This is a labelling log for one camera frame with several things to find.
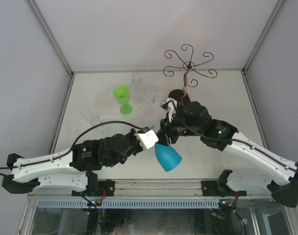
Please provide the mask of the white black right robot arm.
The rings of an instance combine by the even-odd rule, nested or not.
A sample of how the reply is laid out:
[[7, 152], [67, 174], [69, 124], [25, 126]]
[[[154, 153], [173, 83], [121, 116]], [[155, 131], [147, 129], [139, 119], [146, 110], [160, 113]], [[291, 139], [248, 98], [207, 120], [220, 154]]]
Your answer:
[[160, 121], [159, 144], [170, 146], [179, 137], [197, 136], [206, 146], [238, 155], [263, 172], [245, 180], [232, 170], [224, 170], [217, 180], [221, 196], [260, 191], [284, 206], [295, 208], [298, 205], [298, 161], [257, 145], [226, 121], [213, 119], [207, 108], [197, 101], [184, 104], [181, 112], [172, 98], [166, 98], [160, 107], [167, 114]]

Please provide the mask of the green plastic wine glass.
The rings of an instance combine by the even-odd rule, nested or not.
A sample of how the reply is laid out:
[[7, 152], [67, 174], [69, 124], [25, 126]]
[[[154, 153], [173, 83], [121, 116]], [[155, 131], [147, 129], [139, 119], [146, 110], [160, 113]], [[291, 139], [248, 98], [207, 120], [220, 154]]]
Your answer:
[[129, 104], [130, 90], [127, 86], [117, 86], [113, 91], [115, 100], [120, 104], [120, 113], [123, 115], [131, 114], [133, 108]]

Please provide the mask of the blue plastic wine glass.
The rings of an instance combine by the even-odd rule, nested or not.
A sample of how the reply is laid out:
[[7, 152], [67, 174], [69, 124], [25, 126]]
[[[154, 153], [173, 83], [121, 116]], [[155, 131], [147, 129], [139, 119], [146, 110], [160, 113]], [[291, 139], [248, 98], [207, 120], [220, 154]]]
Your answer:
[[158, 143], [154, 146], [157, 161], [165, 172], [170, 172], [177, 168], [182, 162], [182, 157], [172, 146], [164, 146]]

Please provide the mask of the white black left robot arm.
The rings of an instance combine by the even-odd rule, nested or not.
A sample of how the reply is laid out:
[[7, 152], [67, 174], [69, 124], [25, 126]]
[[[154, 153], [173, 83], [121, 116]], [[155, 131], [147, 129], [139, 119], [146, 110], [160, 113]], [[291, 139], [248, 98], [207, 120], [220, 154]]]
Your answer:
[[74, 196], [93, 196], [100, 191], [97, 171], [124, 164], [129, 156], [154, 146], [157, 138], [148, 128], [115, 134], [100, 140], [84, 141], [64, 151], [34, 159], [10, 154], [11, 174], [2, 187], [11, 194], [26, 194], [34, 189], [71, 190]]

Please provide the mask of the aluminium mounting rail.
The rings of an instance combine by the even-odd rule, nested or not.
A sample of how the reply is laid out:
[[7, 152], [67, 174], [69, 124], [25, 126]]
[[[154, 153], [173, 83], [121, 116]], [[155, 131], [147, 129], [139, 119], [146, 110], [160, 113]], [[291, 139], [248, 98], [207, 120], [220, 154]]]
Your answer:
[[[211, 179], [157, 179], [157, 180], [113, 180], [115, 182], [114, 196], [126, 198], [162, 198], [162, 197], [203, 197], [201, 182]], [[97, 183], [95, 177], [82, 179], [72, 177], [66, 182], [54, 181], [49, 177], [44, 179], [43, 186], [36, 186], [28, 196], [70, 197], [72, 191], [82, 192], [88, 184]]]

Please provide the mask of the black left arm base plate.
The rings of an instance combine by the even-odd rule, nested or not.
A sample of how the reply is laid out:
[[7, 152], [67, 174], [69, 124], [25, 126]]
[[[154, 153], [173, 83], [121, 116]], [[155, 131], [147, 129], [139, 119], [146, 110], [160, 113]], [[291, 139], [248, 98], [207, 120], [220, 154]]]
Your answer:
[[86, 189], [82, 192], [72, 191], [72, 196], [85, 196], [85, 197], [102, 197], [114, 196], [115, 182], [112, 180], [101, 180], [97, 183], [88, 184]]

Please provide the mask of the clear flute glass front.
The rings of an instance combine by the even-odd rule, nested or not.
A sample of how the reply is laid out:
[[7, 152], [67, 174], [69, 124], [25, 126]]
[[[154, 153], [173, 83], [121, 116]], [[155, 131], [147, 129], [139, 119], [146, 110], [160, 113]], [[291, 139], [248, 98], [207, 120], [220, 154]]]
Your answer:
[[[90, 118], [90, 124], [92, 126], [96, 126], [101, 123], [103, 123], [103, 121], [102, 121], [102, 117], [99, 115], [94, 115]], [[94, 131], [99, 134], [105, 134], [106, 132], [105, 125], [95, 128]]]

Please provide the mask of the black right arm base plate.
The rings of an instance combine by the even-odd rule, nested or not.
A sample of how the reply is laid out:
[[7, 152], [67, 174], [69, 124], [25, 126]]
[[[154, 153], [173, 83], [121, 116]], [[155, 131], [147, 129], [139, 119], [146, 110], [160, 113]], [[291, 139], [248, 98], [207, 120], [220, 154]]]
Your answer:
[[229, 187], [226, 182], [217, 180], [205, 180], [201, 182], [201, 189], [203, 196], [219, 196], [219, 197], [227, 197], [227, 196], [247, 196], [247, 192], [245, 190], [236, 191]]

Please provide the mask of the clear glass left rear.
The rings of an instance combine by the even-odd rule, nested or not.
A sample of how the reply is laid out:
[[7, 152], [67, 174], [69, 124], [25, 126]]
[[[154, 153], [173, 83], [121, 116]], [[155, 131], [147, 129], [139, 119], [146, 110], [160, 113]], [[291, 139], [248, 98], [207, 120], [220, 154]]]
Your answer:
[[83, 106], [80, 109], [80, 115], [82, 116], [82, 118], [89, 123], [90, 122], [90, 118], [91, 118], [91, 108], [89, 106]]

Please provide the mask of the clear wine glass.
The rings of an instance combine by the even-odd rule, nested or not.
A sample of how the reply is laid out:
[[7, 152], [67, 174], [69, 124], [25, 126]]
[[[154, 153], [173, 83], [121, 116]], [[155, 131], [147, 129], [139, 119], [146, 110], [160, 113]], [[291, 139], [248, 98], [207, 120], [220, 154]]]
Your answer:
[[155, 103], [155, 92], [153, 89], [144, 90], [144, 101], [147, 115], [152, 115], [154, 112], [153, 104]]

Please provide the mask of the clear tall champagne flute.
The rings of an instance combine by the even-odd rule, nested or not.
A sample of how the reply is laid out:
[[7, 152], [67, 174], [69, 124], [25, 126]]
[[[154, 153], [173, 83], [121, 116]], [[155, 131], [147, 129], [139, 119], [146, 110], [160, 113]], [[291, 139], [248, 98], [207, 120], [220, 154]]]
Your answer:
[[142, 83], [142, 76], [140, 73], [133, 73], [131, 75], [131, 82], [134, 89], [134, 103], [138, 106], [144, 104], [144, 97], [143, 97], [143, 83]]

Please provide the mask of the metal wine glass rack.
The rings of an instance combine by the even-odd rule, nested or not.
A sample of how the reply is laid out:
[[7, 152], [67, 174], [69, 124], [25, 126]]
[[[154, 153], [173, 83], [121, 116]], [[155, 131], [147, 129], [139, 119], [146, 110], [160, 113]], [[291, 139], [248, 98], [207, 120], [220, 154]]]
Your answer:
[[163, 68], [163, 71], [162, 73], [166, 76], [166, 77], [172, 77], [174, 76], [175, 74], [175, 71], [174, 69], [183, 69], [184, 70], [184, 75], [183, 75], [183, 87], [182, 87], [182, 91], [183, 91], [183, 94], [181, 95], [181, 98], [178, 102], [179, 106], [183, 106], [184, 105], [184, 99], [188, 96], [187, 95], [187, 88], [190, 87], [190, 88], [194, 88], [196, 87], [199, 82], [193, 78], [191, 79], [190, 82], [189, 79], [188, 79], [188, 74], [190, 72], [194, 72], [198, 75], [201, 75], [202, 77], [205, 77], [205, 78], [209, 78], [209, 79], [214, 79], [218, 76], [218, 72], [215, 70], [215, 69], [208, 69], [208, 75], [202, 73], [202, 72], [199, 72], [197, 71], [197, 67], [200, 67], [202, 65], [205, 65], [207, 63], [210, 63], [214, 60], [214, 55], [213, 53], [211, 52], [203, 52], [202, 53], [202, 56], [203, 58], [205, 58], [206, 60], [202, 63], [199, 63], [199, 64], [196, 64], [193, 62], [193, 56], [194, 56], [194, 47], [190, 44], [183, 44], [181, 46], [181, 50], [182, 51], [188, 51], [188, 49], [191, 49], [191, 54], [190, 54], [190, 58], [189, 60], [187, 61], [184, 61], [180, 55], [175, 51], [175, 50], [172, 50], [172, 49], [169, 49], [169, 50], [166, 50], [164, 52], [164, 57], [167, 58], [167, 59], [172, 59], [173, 56], [175, 55], [179, 60], [180, 62], [182, 62], [182, 65], [181, 66], [166, 66]]

